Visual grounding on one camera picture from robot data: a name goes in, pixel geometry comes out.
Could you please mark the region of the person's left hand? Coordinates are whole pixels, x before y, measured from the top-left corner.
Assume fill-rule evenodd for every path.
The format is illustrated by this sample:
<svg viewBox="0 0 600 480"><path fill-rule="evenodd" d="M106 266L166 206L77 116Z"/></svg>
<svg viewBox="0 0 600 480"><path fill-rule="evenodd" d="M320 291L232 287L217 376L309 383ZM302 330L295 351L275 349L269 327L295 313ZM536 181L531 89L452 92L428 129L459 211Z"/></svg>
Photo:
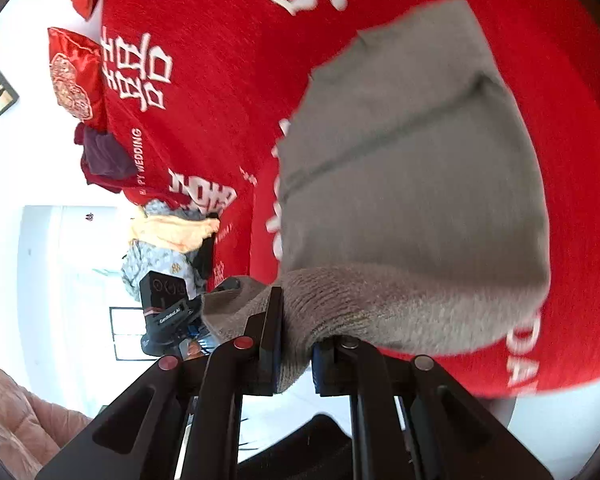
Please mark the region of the person's left hand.
<svg viewBox="0 0 600 480"><path fill-rule="evenodd" d="M210 351L204 348L199 341L195 339L191 339L186 347L185 359L186 360L196 360L201 359L204 356L208 356Z"/></svg>

